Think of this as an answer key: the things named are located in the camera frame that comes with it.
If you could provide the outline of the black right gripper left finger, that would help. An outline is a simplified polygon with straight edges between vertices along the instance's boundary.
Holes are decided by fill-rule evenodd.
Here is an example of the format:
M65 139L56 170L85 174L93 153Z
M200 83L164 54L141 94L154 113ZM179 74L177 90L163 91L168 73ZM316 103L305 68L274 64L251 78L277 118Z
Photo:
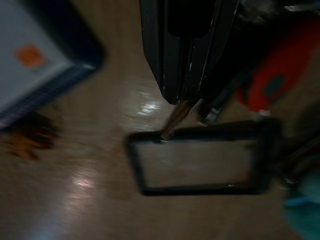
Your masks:
M145 59L163 98L172 105L191 100L194 0L139 0Z

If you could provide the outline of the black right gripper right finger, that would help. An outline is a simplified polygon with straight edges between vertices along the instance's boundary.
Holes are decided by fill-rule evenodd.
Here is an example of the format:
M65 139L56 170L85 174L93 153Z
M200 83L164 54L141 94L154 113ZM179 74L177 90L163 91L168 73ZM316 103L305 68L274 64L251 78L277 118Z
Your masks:
M204 34L193 39L184 84L185 100L196 97L205 75L221 58L239 4L240 0L215 0Z

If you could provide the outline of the silver metal key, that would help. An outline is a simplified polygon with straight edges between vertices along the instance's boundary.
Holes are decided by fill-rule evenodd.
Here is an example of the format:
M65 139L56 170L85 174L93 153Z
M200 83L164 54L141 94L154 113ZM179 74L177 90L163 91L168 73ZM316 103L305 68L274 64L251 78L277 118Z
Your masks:
M177 104L161 132L162 142L168 141L168 139L174 134L175 128L189 115L192 108L193 105L189 100L181 101Z
M202 126L208 126L217 121L222 105L213 101L203 100L197 108L198 122Z

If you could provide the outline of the black-framed clear key tag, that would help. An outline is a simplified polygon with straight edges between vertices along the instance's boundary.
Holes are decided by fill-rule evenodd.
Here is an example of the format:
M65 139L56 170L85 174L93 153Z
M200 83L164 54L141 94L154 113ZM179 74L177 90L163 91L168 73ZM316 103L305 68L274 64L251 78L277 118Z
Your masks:
M219 195L261 195L269 187L283 144L282 123L270 118L263 121L245 120L228 122L207 127L180 128L169 139L171 142L235 142L254 140L257 144L259 160L251 167L251 176L246 183L212 183L198 185L176 185L151 187L145 178L139 159L138 144L160 144L161 131L135 132L127 136L126 153L140 193L144 196L219 196Z

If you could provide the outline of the black plastic bag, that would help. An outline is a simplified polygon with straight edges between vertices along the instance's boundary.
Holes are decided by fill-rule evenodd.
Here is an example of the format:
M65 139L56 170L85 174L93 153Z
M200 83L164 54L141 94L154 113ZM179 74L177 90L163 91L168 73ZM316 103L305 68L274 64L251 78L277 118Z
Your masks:
M320 13L320 0L240 0L235 16L239 26L290 23Z

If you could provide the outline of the red plastic object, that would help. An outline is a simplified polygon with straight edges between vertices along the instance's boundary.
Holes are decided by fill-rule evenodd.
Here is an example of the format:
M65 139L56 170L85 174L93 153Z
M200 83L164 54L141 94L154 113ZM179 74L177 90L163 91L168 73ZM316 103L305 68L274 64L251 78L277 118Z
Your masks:
M237 89L238 102L252 112L268 110L298 83L318 47L320 33L312 32L277 42L249 76L249 86Z

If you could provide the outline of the white box with blue edge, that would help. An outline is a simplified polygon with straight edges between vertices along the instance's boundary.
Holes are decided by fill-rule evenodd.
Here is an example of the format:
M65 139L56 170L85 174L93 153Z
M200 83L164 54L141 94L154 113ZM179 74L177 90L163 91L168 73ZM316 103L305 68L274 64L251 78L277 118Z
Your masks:
M104 48L71 0L0 0L0 132L97 72Z

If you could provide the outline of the teal blue cloth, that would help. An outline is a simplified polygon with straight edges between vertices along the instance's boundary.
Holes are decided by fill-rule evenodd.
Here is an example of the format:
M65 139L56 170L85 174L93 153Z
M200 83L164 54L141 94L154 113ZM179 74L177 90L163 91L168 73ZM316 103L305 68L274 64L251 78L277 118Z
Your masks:
M283 200L283 210L288 224L303 240L320 240L320 171L301 179Z

